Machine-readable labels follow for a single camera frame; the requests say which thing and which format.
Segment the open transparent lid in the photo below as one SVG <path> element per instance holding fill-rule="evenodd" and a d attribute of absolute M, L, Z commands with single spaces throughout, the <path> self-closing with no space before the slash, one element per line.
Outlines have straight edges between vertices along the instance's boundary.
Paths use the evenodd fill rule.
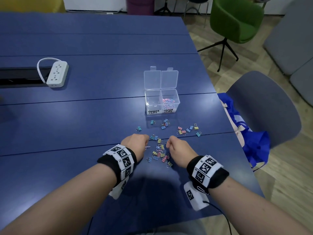
<path fill-rule="evenodd" d="M 175 89 L 177 87 L 178 71 L 167 68 L 166 71 L 159 71 L 155 66 L 150 71 L 144 71 L 146 90 Z"/>

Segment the wristband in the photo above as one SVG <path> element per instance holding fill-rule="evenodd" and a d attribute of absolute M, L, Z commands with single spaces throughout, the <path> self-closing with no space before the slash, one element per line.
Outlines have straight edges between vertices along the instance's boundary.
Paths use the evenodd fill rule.
<path fill-rule="evenodd" d="M 118 144 L 106 151 L 97 163 L 105 164 L 114 171 L 117 179 L 116 185 L 118 185 L 133 172 L 137 158 L 131 149 Z"/>
<path fill-rule="evenodd" d="M 229 172 L 209 155 L 192 159 L 188 163 L 187 172 L 194 188 L 206 194 L 209 194 L 209 189 L 221 185 L 229 176 Z"/>

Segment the power strip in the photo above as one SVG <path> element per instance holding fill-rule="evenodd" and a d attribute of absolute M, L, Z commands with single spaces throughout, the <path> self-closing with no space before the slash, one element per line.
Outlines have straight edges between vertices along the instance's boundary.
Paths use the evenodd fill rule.
<path fill-rule="evenodd" d="M 63 87 L 67 71 L 68 71 L 67 62 L 65 61 L 54 62 L 47 79 L 47 85 L 51 88 Z"/>

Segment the white wall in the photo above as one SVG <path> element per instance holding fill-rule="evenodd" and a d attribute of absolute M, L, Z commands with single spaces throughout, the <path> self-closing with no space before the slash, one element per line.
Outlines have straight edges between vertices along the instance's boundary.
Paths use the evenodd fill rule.
<path fill-rule="evenodd" d="M 292 0 L 271 0 L 265 6 L 265 14 L 283 15 L 286 8 Z M 121 8 L 126 11 L 125 0 L 64 0 L 67 10 L 88 10 L 88 11 L 119 11 Z M 175 12 L 184 12 L 187 0 L 177 0 Z M 168 0 L 168 7 L 172 11 L 174 9 L 175 0 Z M 188 4 L 198 8 L 197 4 Z M 164 0 L 155 1 L 155 10 L 164 6 Z M 206 3 L 201 5 L 200 12 L 205 13 Z M 209 10 L 211 12 L 212 0 L 209 0 Z"/>

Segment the purple stool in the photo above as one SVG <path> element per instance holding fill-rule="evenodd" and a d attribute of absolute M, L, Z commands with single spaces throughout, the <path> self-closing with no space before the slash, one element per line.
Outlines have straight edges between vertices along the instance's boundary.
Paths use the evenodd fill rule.
<path fill-rule="evenodd" d="M 128 15 L 154 15 L 154 0 L 126 0 Z"/>

